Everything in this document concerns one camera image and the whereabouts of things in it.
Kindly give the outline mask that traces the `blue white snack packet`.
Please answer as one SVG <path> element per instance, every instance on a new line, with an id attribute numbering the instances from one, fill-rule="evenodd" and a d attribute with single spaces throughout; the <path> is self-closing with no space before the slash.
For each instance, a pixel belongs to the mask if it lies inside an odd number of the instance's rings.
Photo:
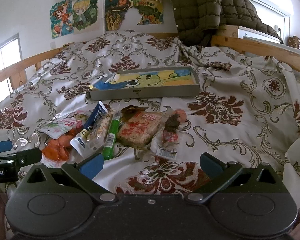
<path id="1" fill-rule="evenodd" d="M 94 128 L 96 128 L 107 113 L 108 110 L 104 106 L 103 102 L 99 101 L 87 121 L 84 123 L 82 130 L 70 141 L 70 145 L 83 158 L 88 156 L 88 135 Z"/>

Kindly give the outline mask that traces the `clear mixed nut snack bag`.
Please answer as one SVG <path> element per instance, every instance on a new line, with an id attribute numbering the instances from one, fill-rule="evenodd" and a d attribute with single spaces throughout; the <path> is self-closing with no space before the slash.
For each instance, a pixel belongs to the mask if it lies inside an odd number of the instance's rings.
<path id="1" fill-rule="evenodd" d="M 110 122 L 115 111 L 111 108 L 108 113 L 98 122 L 95 129 L 93 129 L 88 137 L 86 143 L 85 152 L 88 154 L 95 153 L 99 148 L 101 148 L 106 140 L 106 135 L 110 126 Z"/>

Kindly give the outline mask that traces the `orange snack bag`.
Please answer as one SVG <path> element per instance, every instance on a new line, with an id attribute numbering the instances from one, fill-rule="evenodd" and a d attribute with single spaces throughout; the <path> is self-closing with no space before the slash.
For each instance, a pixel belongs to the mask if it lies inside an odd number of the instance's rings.
<path id="1" fill-rule="evenodd" d="M 58 139 L 50 139 L 47 145 L 42 149 L 42 154 L 53 161 L 67 161 L 70 157 L 72 146 L 70 141 L 77 135 L 77 129 L 61 135 Z"/>

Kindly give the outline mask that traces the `pickled vegetable snack pouch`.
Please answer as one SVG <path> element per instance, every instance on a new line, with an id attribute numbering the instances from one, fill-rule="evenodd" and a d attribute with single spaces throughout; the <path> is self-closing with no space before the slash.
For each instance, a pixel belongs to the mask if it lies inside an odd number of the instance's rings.
<path id="1" fill-rule="evenodd" d="M 38 131 L 48 135 L 52 139 L 58 139 L 73 128 L 79 130 L 85 124 L 89 115 L 90 113 L 87 111 L 75 111 L 44 124 Z"/>

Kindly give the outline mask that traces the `dark dried fruit packet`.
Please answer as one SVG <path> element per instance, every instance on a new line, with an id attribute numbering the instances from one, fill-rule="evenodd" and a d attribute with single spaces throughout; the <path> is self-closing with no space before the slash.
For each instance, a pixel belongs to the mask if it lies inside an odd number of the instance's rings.
<path id="1" fill-rule="evenodd" d="M 178 132 L 180 124 L 180 114 L 174 111 L 160 125 L 151 141 L 150 150 L 154 155 L 171 160 L 177 158 L 181 141 L 181 135 Z"/>

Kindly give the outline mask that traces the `rice cracker snack pack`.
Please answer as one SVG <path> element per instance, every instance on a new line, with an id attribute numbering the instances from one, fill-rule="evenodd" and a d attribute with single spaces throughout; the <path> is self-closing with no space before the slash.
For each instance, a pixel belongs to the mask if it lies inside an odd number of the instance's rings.
<path id="1" fill-rule="evenodd" d="M 160 112 L 139 111 L 119 129 L 117 139 L 132 147 L 144 147 L 157 133 L 162 118 Z"/>

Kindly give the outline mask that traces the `small orange tangerine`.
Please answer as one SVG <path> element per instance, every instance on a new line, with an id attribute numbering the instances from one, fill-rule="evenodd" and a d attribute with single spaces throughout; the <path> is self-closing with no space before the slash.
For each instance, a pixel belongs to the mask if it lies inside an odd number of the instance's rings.
<path id="1" fill-rule="evenodd" d="M 182 109 L 176 109 L 174 111 L 174 114 L 177 115 L 177 120 L 182 124 L 182 123 L 185 123 L 186 120 L 187 120 L 187 115 L 186 115 L 186 112 Z"/>

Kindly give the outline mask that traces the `floral patterned bed cover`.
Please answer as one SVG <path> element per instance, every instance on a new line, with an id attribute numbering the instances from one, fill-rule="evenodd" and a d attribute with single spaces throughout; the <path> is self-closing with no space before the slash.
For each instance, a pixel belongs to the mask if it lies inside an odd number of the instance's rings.
<path id="1" fill-rule="evenodd" d="M 182 109 L 181 150 L 172 160 L 116 144 L 96 182 L 113 192 L 188 193 L 207 181 L 199 158 L 269 163 L 292 194 L 300 235 L 300 75 L 277 57 L 248 56 L 225 47 L 187 47 L 177 38 L 159 40 L 134 31 L 101 35 L 68 46 L 0 103 L 0 141 L 13 150 L 44 148 L 45 124 L 90 112 L 91 84 L 125 71 L 191 67 L 198 75 L 193 98 L 106 100 L 111 108 L 145 107 L 149 112 Z"/>

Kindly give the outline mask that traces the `window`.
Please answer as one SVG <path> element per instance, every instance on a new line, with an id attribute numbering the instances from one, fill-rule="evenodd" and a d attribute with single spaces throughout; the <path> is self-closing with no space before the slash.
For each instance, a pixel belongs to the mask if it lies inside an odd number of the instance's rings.
<path id="1" fill-rule="evenodd" d="M 22 59 L 19 34 L 12 36 L 0 45 L 0 71 L 21 61 Z M 0 102 L 9 96 L 12 90 L 9 78 L 1 81 Z"/>

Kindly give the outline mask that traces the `white cabinet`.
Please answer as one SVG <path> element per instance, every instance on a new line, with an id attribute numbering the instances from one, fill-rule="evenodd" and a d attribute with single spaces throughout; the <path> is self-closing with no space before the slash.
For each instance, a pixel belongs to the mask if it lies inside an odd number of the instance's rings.
<path id="1" fill-rule="evenodd" d="M 256 31 L 254 29 L 249 29 L 246 27 L 239 26 L 238 27 L 238 38 L 256 38 L 259 40 L 265 40 L 269 42 L 274 42 L 280 44 L 280 39 L 277 37 L 273 37 L 269 34 Z"/>

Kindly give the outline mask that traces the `red brown box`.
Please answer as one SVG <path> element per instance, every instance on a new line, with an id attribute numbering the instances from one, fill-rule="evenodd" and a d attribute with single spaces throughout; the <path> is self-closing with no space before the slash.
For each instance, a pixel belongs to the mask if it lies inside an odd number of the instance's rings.
<path id="1" fill-rule="evenodd" d="M 289 37 L 287 40 L 288 46 L 300 50 L 300 38 L 297 36 Z"/>

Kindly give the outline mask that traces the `anime girl boy poster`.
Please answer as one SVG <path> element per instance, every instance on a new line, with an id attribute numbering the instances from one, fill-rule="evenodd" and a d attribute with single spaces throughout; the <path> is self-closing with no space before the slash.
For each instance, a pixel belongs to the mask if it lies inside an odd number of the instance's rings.
<path id="1" fill-rule="evenodd" d="M 99 0 L 64 0 L 50 9 L 53 39 L 96 31 L 101 27 Z"/>

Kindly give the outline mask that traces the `olive quilted jacket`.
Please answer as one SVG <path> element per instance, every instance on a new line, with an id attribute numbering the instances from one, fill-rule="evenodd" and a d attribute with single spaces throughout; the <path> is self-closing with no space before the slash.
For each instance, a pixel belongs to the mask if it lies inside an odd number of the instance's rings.
<path id="1" fill-rule="evenodd" d="M 171 0 L 179 39 L 186 46 L 208 47 L 221 25 L 239 25 L 283 39 L 262 22 L 249 0 Z"/>

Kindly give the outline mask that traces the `orange green torn painting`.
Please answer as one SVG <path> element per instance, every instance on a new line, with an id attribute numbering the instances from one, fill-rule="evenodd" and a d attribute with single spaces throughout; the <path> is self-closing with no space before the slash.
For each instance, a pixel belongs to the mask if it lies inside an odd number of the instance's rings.
<path id="1" fill-rule="evenodd" d="M 160 25 L 164 23 L 164 6 L 159 0 L 104 0 L 104 27 L 106 31 L 120 29 L 132 12 L 133 24 Z"/>

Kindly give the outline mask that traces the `wooden bed frame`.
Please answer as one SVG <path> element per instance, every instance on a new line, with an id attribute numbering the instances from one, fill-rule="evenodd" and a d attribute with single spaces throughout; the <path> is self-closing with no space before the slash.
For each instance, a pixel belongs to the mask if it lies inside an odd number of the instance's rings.
<path id="1" fill-rule="evenodd" d="M 221 30 L 217 31 L 217 35 L 211 37 L 211 45 L 229 47 L 241 54 L 271 55 L 300 73 L 300 50 L 257 38 L 236 38 L 234 32 L 234 25 L 222 26 Z M 34 55 L 4 68 L 0 71 L 0 82 L 9 78 L 13 89 L 17 89 L 27 81 L 25 69 L 35 66 L 36 70 L 39 70 L 42 67 L 43 61 L 53 58 L 69 45 L 68 43 L 64 44 L 62 47 Z"/>

